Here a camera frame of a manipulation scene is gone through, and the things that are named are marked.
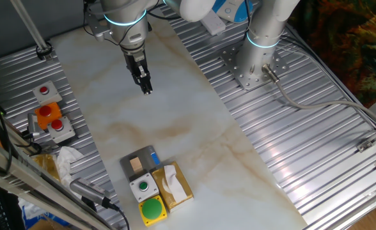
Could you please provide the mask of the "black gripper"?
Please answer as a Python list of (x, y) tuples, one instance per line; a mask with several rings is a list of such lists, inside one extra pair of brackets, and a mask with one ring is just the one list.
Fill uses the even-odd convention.
[(137, 84), (145, 95), (152, 93), (151, 77), (148, 71), (145, 48), (135, 50), (123, 49), (127, 69), (131, 72), (135, 84)]

